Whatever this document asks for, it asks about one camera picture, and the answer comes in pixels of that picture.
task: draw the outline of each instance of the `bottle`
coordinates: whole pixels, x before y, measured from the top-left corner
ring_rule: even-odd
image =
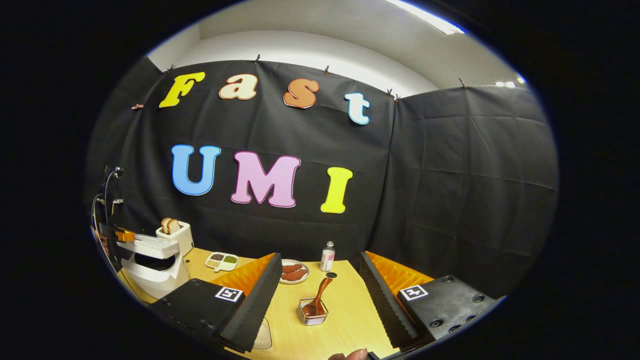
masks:
[[[333,266],[333,258],[335,257],[335,249],[333,249],[333,241],[326,243],[326,247],[322,250],[322,259],[320,260],[320,270],[330,271]]]

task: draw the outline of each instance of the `white wall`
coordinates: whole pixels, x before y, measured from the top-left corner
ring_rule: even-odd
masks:
[[[200,41],[200,25],[193,24],[163,42],[147,54],[149,60],[161,71],[168,69],[175,60]]]
[[[343,40],[297,31],[259,30],[207,38],[191,46],[173,63],[181,67],[210,61],[255,60],[258,54],[260,60],[321,70],[329,65],[331,73],[384,92],[391,88],[393,94],[401,97],[438,90],[418,73],[375,51]]]

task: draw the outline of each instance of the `letter u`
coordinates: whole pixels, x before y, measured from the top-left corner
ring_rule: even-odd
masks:
[[[199,196],[206,194],[213,186],[213,170],[216,166],[216,157],[220,155],[220,148],[216,146],[203,146],[202,154],[202,178],[198,183],[189,180],[189,156],[193,154],[193,148],[189,145],[176,145],[172,147],[173,154],[173,185],[180,192],[187,195]]]

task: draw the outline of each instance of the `ceiling light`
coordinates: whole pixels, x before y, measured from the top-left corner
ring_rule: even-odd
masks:
[[[451,34],[455,34],[455,33],[460,33],[460,34],[464,34],[465,32],[462,31],[460,28],[458,28],[457,26],[450,24],[444,20],[442,20],[439,17],[435,17],[433,15],[431,15],[428,12],[425,12],[424,10],[420,10],[418,8],[416,8],[413,5],[409,5],[407,3],[403,3],[402,1],[399,0],[385,0],[388,3],[391,3],[393,5],[398,6],[399,8],[402,8],[412,14],[414,14],[415,16],[419,17],[420,19],[430,23],[431,25],[435,26],[438,30],[442,31],[443,33],[447,34],[447,35],[451,35]]]

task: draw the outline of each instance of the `ceiling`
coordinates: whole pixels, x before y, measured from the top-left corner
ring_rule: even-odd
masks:
[[[460,86],[458,78],[468,86],[517,78],[468,34],[445,35],[384,0],[248,0],[200,22],[201,39],[252,30],[302,31],[348,41],[392,58],[438,88]]]

